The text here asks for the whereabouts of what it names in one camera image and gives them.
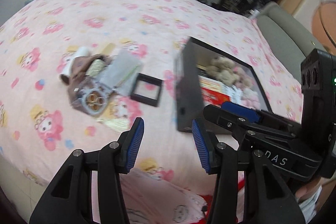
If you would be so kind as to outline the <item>person right hand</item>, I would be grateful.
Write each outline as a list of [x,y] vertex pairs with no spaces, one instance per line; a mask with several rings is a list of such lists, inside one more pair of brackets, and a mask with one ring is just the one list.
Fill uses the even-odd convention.
[[298,201],[305,201],[315,194],[318,188],[321,186],[322,177],[316,177],[315,179],[302,186],[295,193],[295,197]]

